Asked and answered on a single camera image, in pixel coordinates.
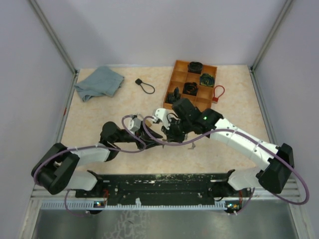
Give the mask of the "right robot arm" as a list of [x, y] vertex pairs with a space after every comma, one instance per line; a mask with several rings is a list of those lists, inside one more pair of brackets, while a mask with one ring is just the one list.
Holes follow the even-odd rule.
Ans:
[[162, 122], [162, 132], [168, 142], [181, 143], [185, 136], [194, 132], [203, 135], [213, 131], [208, 138], [222, 142], [242, 153], [255, 163], [255, 167], [234, 170], [222, 185], [223, 193], [234, 197], [245, 188], [263, 187], [280, 194], [287, 183], [291, 168], [294, 167], [293, 149], [286, 143], [277, 146], [260, 140], [241, 130], [212, 109], [200, 111], [189, 99], [180, 99], [172, 106], [177, 118], [169, 115], [167, 109], [154, 111], [154, 117]]

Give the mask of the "wooden compartment tray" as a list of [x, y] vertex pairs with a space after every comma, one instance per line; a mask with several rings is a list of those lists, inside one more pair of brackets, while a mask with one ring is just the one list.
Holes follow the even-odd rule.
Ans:
[[177, 97], [189, 99], [200, 111], [211, 107], [214, 87], [202, 84], [200, 78], [203, 74], [216, 78], [217, 67], [204, 64], [197, 74], [188, 70], [189, 64], [176, 60], [162, 104], [165, 109], [171, 110]]

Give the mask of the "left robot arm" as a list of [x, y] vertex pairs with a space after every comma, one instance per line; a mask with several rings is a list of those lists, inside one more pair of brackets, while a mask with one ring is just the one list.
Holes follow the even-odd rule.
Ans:
[[92, 162], [107, 162], [113, 160], [119, 152], [128, 153], [117, 147], [117, 142], [134, 143], [135, 153], [159, 146], [161, 135], [143, 126], [138, 118], [130, 120], [130, 126], [119, 128], [109, 121], [102, 127], [100, 141], [91, 146], [68, 148], [62, 143], [56, 143], [46, 152], [31, 171], [36, 185], [45, 188], [51, 195], [56, 195], [65, 189], [84, 190], [94, 198], [104, 191], [98, 177], [91, 172], [77, 172], [76, 168]]

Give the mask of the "brass padlock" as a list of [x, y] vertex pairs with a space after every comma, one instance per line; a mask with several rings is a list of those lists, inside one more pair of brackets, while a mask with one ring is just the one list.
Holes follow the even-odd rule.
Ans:
[[149, 121], [149, 120], [145, 120], [145, 124], [147, 127], [151, 127], [152, 126], [152, 123]]

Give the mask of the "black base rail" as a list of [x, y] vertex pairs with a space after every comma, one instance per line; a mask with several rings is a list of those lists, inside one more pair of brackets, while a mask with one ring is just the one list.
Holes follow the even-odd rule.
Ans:
[[109, 196], [195, 193], [211, 198], [238, 196], [239, 189], [228, 183], [234, 170], [227, 173], [188, 174], [104, 174], [95, 176], [97, 184], [90, 191], [76, 190], [76, 198]]

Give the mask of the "blue folded cloth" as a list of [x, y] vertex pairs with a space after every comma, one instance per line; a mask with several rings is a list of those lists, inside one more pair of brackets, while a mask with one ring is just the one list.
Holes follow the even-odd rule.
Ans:
[[100, 66], [86, 79], [76, 83], [74, 88], [81, 100], [87, 102], [94, 97], [113, 97], [123, 82], [124, 76], [107, 66]]

